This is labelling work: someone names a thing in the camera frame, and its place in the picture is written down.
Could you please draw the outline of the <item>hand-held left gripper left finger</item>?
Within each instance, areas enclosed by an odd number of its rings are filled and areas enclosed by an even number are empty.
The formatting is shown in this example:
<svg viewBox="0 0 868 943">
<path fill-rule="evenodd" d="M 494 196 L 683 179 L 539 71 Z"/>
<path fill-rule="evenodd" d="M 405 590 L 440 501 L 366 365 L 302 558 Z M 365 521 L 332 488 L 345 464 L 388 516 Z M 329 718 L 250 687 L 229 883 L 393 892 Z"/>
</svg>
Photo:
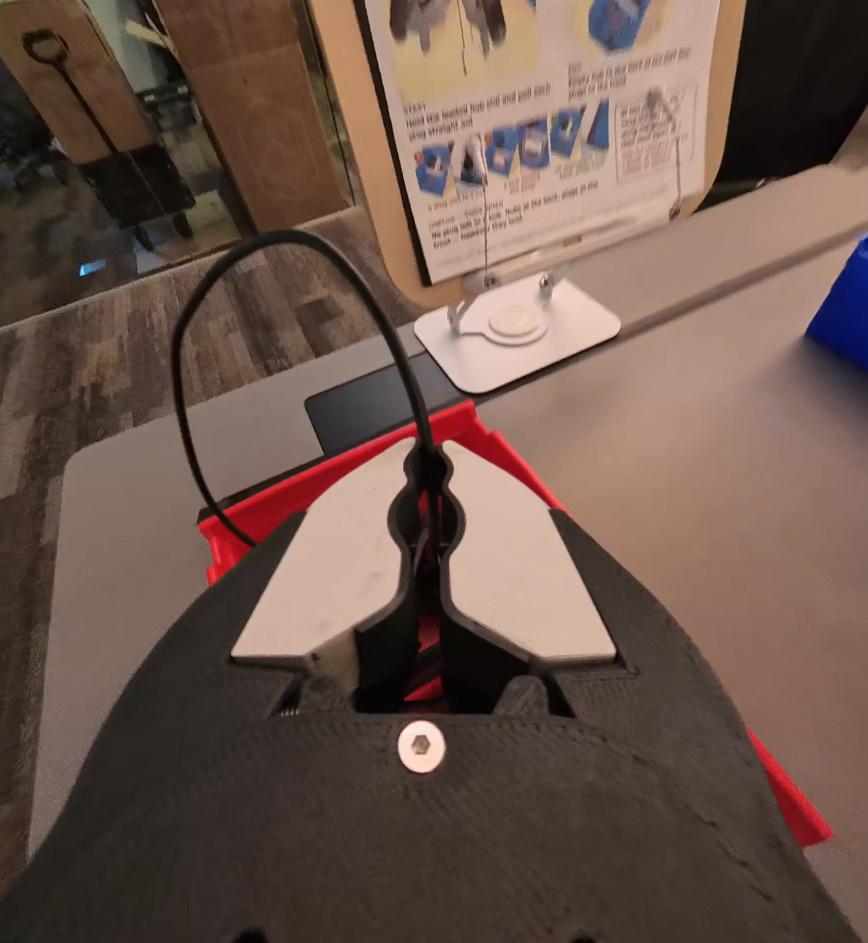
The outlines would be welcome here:
<svg viewBox="0 0 868 943">
<path fill-rule="evenodd" d="M 420 651 L 417 574 L 428 551 L 420 441 L 348 472 L 306 511 L 230 656 L 404 697 Z"/>
</svg>

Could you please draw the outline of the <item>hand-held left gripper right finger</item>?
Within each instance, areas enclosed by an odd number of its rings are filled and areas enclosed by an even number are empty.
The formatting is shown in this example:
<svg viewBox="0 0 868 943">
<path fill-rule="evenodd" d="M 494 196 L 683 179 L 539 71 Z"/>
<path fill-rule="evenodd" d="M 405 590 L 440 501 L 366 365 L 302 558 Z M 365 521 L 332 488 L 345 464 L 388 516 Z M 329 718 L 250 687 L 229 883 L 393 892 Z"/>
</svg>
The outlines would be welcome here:
<svg viewBox="0 0 868 943">
<path fill-rule="evenodd" d="M 520 677 L 610 670 L 618 647 L 563 536 L 568 519 L 458 442 L 445 464 L 440 677 L 451 712 L 487 714 Z"/>
</svg>

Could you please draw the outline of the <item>black rolling case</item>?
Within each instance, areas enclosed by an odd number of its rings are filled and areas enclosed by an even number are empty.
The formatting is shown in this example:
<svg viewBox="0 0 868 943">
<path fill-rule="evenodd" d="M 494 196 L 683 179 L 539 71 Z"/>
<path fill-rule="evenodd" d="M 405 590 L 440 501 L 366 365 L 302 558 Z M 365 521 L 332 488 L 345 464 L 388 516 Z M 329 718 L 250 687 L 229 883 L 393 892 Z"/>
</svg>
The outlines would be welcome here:
<svg viewBox="0 0 868 943">
<path fill-rule="evenodd" d="M 121 150 L 86 101 L 67 68 L 70 47 L 49 28 L 26 31 L 22 46 L 33 60 L 53 67 L 86 114 L 109 153 L 78 164 L 77 170 L 97 196 L 113 223 L 128 229 L 138 245 L 153 252 L 146 224 L 168 218 L 174 232 L 185 240 L 194 236 L 187 211 L 195 198 L 167 150 L 158 143 Z"/>
</svg>

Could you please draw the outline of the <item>wooden board stand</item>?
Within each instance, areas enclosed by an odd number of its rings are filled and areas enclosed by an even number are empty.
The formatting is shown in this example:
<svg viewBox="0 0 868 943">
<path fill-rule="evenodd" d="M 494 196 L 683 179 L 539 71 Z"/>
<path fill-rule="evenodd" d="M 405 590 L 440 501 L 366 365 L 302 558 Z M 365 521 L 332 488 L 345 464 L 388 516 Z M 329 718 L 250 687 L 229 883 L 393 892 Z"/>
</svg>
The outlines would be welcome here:
<svg viewBox="0 0 868 943">
<path fill-rule="evenodd" d="M 627 226 L 600 227 L 581 237 L 554 242 L 551 246 L 464 277 L 426 287 L 420 281 L 399 178 L 383 121 L 384 109 L 372 78 L 355 3 L 309 2 L 308 5 L 338 95 L 341 116 L 349 133 L 367 212 L 383 262 L 395 286 L 423 310 L 459 303 L 499 286 L 504 280 L 514 280 L 541 268 L 556 266 L 559 260 L 582 257 L 678 218 L 686 218 L 707 195 L 720 169 L 746 2 L 720 2 L 708 86 L 705 181 L 698 192 L 683 197 L 660 218 L 651 217 Z"/>
</svg>

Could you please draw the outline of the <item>black mesh office chair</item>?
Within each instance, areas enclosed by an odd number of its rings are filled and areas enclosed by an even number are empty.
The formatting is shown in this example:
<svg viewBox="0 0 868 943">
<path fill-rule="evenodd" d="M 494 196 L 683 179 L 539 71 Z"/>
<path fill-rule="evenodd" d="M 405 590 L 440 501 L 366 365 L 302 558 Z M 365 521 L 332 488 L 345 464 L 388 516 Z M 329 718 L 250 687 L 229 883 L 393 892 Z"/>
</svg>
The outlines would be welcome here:
<svg viewBox="0 0 868 943">
<path fill-rule="evenodd" d="M 715 185 L 829 163 L 868 105 L 868 1 L 748 1 Z"/>
</svg>

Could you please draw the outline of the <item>red plastic bin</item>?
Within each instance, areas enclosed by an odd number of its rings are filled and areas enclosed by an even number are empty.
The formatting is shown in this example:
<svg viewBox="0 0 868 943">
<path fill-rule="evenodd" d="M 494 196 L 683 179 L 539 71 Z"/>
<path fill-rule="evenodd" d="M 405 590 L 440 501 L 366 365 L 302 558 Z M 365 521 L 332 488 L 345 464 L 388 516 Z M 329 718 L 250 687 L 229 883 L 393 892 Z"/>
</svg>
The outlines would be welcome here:
<svg viewBox="0 0 868 943">
<path fill-rule="evenodd" d="M 502 469 L 531 489 L 549 508 L 564 505 L 498 431 L 489 431 L 478 417 L 472 401 L 447 407 L 431 420 L 435 442 L 458 442 L 469 451 Z M 409 423 L 368 442 L 335 455 L 320 455 L 273 478 L 243 489 L 219 503 L 228 516 L 255 539 L 269 536 L 294 513 L 306 511 L 330 486 L 395 442 L 413 438 L 416 427 Z M 210 512 L 199 513 L 197 528 L 207 541 L 212 564 L 206 569 L 212 586 L 246 556 L 249 548 L 233 536 Z M 794 839 L 809 848 L 833 838 L 833 830 L 805 793 L 750 729 L 747 734 L 768 777 L 771 790 Z"/>
</svg>

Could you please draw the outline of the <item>white stand base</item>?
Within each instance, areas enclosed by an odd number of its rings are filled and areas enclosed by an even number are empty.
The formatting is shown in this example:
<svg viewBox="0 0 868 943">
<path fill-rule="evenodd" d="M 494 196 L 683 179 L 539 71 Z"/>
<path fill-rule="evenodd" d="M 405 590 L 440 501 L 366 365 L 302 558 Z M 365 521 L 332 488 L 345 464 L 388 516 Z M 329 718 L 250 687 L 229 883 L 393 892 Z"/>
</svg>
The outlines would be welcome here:
<svg viewBox="0 0 868 943">
<path fill-rule="evenodd" d="M 615 338 L 611 310 L 553 273 L 422 315 L 415 336 L 460 391 L 494 392 Z"/>
</svg>

